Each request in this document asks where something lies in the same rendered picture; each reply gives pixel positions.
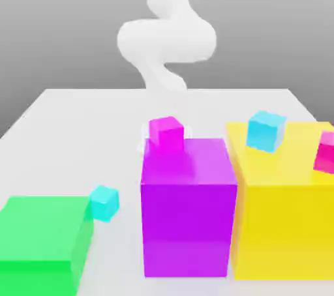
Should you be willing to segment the large yellow box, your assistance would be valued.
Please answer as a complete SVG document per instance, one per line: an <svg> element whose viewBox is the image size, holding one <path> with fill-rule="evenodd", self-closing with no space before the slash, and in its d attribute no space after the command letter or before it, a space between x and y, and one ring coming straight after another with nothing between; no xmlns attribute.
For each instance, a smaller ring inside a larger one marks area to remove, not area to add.
<svg viewBox="0 0 334 296"><path fill-rule="evenodd" d="M313 168L325 122L289 122L275 153L226 125L237 178L230 262L237 280L334 280L334 175Z"/></svg>

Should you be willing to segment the small cyan cube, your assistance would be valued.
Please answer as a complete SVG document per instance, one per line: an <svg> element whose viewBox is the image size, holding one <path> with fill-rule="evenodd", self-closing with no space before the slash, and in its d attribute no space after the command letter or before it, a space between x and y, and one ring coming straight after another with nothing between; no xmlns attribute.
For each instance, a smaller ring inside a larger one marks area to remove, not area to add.
<svg viewBox="0 0 334 296"><path fill-rule="evenodd" d="M95 220L109 222L119 210L119 191L99 185L89 195Z"/></svg>

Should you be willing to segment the small pink cube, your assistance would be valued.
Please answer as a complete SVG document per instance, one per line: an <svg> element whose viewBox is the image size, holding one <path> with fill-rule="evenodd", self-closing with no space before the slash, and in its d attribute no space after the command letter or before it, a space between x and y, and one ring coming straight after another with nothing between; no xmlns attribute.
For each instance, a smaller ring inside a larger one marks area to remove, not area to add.
<svg viewBox="0 0 334 296"><path fill-rule="evenodd" d="M322 132L313 169L334 174L334 132Z"/></svg>

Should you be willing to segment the small magenta cube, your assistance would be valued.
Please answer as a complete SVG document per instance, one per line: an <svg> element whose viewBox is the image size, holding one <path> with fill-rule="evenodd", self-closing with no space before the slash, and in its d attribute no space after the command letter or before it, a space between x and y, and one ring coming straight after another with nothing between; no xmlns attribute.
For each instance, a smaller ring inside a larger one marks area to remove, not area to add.
<svg viewBox="0 0 334 296"><path fill-rule="evenodd" d="M184 126L173 116L149 121L149 141L160 151L174 153L184 149Z"/></svg>

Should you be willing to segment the large purple box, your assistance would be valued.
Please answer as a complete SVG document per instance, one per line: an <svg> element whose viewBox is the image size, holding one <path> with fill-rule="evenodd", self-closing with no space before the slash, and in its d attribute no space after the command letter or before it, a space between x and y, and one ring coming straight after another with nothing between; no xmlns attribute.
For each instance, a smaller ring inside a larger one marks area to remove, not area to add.
<svg viewBox="0 0 334 296"><path fill-rule="evenodd" d="M225 277L237 180L222 138L175 154L147 141L140 181L146 277Z"/></svg>

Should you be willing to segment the large green box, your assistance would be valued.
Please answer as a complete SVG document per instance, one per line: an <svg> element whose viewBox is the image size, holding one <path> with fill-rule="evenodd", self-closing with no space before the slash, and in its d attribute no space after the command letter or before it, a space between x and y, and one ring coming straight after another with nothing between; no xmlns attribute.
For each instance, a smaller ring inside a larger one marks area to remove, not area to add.
<svg viewBox="0 0 334 296"><path fill-rule="evenodd" d="M0 210L0 296L76 296L94 222L87 196L12 196Z"/></svg>

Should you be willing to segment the small sky blue cube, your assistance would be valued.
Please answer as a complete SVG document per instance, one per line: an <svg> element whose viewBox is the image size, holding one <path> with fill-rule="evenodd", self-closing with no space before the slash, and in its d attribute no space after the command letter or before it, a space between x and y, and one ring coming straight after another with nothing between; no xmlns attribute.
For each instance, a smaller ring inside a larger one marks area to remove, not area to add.
<svg viewBox="0 0 334 296"><path fill-rule="evenodd" d="M248 122L246 146L274 153L284 138L286 116L258 111Z"/></svg>

